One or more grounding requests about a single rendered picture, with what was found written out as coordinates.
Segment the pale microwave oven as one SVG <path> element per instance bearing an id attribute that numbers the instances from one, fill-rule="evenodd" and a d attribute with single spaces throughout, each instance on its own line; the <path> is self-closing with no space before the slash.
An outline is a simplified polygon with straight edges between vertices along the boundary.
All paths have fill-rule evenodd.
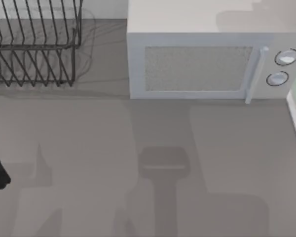
<path id="1" fill-rule="evenodd" d="M 296 61 L 282 67 L 274 59 L 296 49 L 296 0 L 129 0 L 130 97 L 245 100 L 264 46 L 253 99 L 284 99 Z M 289 80 L 269 86 L 280 71 Z"/>

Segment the large microwave knob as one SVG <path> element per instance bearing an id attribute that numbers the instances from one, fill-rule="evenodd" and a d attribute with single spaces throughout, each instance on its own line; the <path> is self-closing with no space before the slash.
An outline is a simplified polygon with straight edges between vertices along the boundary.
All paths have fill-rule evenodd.
<path id="1" fill-rule="evenodd" d="M 288 66 L 296 61 L 296 49 L 288 49 L 277 53 L 274 59 L 279 66 Z"/>

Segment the small microwave knob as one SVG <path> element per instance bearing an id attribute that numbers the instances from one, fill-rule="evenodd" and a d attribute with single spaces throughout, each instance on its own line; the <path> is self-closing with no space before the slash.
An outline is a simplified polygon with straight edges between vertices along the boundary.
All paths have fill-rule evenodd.
<path id="1" fill-rule="evenodd" d="M 290 76 L 288 73 L 280 71 L 277 73 L 270 74 L 266 79 L 266 83 L 269 86 L 281 86 L 284 85 L 289 80 L 289 78 Z"/>

